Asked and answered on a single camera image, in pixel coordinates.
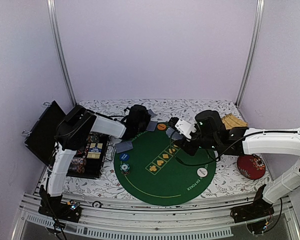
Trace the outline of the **dealt blue card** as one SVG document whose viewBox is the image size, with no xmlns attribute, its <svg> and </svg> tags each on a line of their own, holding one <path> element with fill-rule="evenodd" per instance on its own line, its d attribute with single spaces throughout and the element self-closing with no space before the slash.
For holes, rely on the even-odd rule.
<svg viewBox="0 0 300 240">
<path fill-rule="evenodd" d="M 115 150 L 118 154 L 132 150 L 133 148 L 131 141 L 123 141 L 115 144 Z"/>
<path fill-rule="evenodd" d="M 151 109 L 148 110 L 148 113 L 150 114 L 150 121 L 147 125 L 146 131 L 148 132 L 154 132 L 155 128 L 157 126 L 157 121 L 153 121 L 152 118 L 156 117 L 157 114 L 154 113 Z"/>
</svg>

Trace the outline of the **orange big blind button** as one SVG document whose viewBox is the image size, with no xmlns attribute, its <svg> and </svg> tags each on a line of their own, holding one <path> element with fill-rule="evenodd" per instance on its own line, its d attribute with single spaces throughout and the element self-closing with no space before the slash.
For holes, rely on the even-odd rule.
<svg viewBox="0 0 300 240">
<path fill-rule="evenodd" d="M 160 131 L 164 131 L 164 130 L 167 129 L 167 126 L 164 123 L 159 123 L 157 125 L 157 129 L 160 130 Z"/>
</svg>

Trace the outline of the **white dealer button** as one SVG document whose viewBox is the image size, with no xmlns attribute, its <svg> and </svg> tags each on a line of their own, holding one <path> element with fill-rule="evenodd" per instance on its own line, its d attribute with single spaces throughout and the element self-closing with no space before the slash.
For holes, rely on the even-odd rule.
<svg viewBox="0 0 300 240">
<path fill-rule="evenodd" d="M 200 167 L 200 168 L 197 169 L 197 175 L 200 178 L 204 178 L 208 175 L 208 170 L 204 167 Z"/>
</svg>

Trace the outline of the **blue small blind button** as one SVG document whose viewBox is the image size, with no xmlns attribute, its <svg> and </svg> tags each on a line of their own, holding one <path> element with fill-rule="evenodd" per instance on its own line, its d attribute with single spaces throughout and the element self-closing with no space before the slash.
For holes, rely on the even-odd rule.
<svg viewBox="0 0 300 240">
<path fill-rule="evenodd" d="M 128 153 L 121 153 L 119 156 L 119 160 L 122 162 L 127 162 L 130 159 L 130 155 Z"/>
</svg>

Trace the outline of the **blue playing card deck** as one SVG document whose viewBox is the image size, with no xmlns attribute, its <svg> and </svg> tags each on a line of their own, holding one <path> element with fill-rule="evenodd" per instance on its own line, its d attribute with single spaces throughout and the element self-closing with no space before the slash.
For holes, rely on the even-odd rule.
<svg viewBox="0 0 300 240">
<path fill-rule="evenodd" d="M 177 130 L 174 130 L 171 127 L 168 127 L 167 130 L 165 131 L 166 135 L 171 138 L 174 141 L 178 141 L 178 140 L 182 140 L 183 139 L 183 135 L 180 134 Z"/>
</svg>

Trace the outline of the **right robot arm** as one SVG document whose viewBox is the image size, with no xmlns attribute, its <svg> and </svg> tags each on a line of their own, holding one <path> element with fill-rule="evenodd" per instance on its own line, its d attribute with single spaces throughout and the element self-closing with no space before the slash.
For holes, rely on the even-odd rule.
<svg viewBox="0 0 300 240">
<path fill-rule="evenodd" d="M 182 135 L 176 145 L 190 156 L 194 156 L 198 149 L 204 149 L 217 152 L 213 162 L 219 161 L 223 155 L 281 154 L 299 157 L 289 170 L 258 189 L 248 208 L 252 218 L 259 218 L 277 200 L 300 187 L 300 127 L 279 130 L 249 127 L 226 129 L 215 110 L 204 110 L 194 119 L 195 122 L 190 123 L 172 117 L 168 122 L 174 133 Z"/>
</svg>

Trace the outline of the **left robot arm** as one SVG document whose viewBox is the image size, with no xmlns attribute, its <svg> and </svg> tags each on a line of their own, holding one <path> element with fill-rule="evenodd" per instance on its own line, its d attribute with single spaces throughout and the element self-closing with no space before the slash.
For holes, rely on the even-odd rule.
<svg viewBox="0 0 300 240">
<path fill-rule="evenodd" d="M 71 160 L 86 143 L 91 132 L 112 136 L 120 140 L 130 140 L 146 131 L 152 115 L 143 105 L 128 107 L 128 115 L 121 120 L 106 116 L 76 105 L 56 128 L 54 149 L 49 158 L 47 179 L 40 186 L 42 205 L 53 216 L 64 213 L 62 188 Z"/>
</svg>

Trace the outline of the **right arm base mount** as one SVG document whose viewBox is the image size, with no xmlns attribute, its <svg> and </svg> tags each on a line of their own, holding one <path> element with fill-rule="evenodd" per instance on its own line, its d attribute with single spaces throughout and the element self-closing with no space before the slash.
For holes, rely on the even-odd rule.
<svg viewBox="0 0 300 240">
<path fill-rule="evenodd" d="M 266 185 L 264 184 L 257 190 L 252 203 L 231 208 L 230 216 L 235 223 L 246 222 L 262 217 L 271 217 L 273 215 L 273 204 L 267 203 L 262 199 L 265 187 Z M 268 225 L 269 220 L 263 220 L 249 223 L 247 229 L 250 233 L 259 235 L 266 232 Z"/>
</svg>

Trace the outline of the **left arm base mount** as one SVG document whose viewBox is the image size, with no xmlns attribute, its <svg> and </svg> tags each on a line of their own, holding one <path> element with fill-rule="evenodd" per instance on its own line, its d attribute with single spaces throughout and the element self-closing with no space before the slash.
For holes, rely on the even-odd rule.
<svg viewBox="0 0 300 240">
<path fill-rule="evenodd" d="M 38 213 L 56 220 L 65 220 L 78 223 L 81 217 L 82 208 L 80 202 L 69 200 L 62 203 L 62 195 L 51 197 L 45 191 L 40 194 L 41 201 Z"/>
</svg>

